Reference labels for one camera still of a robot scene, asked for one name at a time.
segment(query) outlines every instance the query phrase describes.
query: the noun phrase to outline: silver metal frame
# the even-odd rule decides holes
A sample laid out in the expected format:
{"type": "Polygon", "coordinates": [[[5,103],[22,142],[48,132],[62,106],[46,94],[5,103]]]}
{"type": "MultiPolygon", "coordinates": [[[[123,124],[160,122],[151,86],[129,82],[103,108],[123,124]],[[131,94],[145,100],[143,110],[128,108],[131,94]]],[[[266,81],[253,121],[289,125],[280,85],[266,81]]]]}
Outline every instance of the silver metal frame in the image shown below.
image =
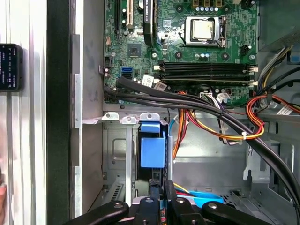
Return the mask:
{"type": "Polygon", "coordinates": [[[0,43],[24,50],[23,89],[0,93],[5,225],[46,224],[46,15],[46,0],[4,0],[0,7],[0,43]]]}

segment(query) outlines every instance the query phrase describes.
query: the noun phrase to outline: blue drive bracket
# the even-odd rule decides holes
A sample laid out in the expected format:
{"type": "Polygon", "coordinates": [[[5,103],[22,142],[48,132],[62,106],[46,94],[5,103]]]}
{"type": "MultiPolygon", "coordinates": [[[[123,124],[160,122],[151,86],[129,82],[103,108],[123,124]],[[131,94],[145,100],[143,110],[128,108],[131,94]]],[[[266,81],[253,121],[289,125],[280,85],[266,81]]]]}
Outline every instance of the blue drive bracket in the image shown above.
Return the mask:
{"type": "MultiPolygon", "coordinates": [[[[142,122],[141,132],[160,134],[160,122],[142,122]]],[[[163,137],[141,138],[141,167],[165,167],[165,132],[163,137]]]]}

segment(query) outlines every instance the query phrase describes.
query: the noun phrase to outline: capacitor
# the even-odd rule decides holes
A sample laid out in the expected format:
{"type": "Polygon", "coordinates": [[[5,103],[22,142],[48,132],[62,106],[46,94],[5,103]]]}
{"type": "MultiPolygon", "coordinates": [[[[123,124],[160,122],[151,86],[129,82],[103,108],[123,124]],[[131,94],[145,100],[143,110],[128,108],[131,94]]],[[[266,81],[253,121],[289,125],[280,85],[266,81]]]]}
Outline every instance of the capacitor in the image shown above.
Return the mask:
{"type": "Polygon", "coordinates": [[[123,14],[123,16],[127,16],[127,10],[125,8],[122,9],[122,14],[123,14]]]}

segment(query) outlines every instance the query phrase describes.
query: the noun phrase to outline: chip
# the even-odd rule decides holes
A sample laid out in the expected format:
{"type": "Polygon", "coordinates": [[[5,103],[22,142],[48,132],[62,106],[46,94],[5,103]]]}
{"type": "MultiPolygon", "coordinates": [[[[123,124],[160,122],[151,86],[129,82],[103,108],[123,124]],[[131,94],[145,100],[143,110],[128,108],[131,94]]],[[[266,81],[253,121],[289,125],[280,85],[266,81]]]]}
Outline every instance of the chip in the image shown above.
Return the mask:
{"type": "Polygon", "coordinates": [[[193,39],[212,40],[214,31],[213,21],[194,20],[193,21],[193,39]]]}
{"type": "Polygon", "coordinates": [[[140,57],[142,55],[142,45],[141,44],[128,44],[127,45],[127,56],[128,57],[140,57]]]}

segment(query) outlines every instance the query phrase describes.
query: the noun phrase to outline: cpu socket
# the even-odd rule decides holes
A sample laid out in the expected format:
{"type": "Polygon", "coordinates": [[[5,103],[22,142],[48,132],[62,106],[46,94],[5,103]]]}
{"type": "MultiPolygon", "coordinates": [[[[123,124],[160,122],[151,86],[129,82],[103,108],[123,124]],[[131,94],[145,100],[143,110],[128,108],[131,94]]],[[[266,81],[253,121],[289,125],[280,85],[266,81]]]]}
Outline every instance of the cpu socket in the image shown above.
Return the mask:
{"type": "Polygon", "coordinates": [[[219,17],[188,16],[180,34],[186,46],[223,47],[219,17]]]}

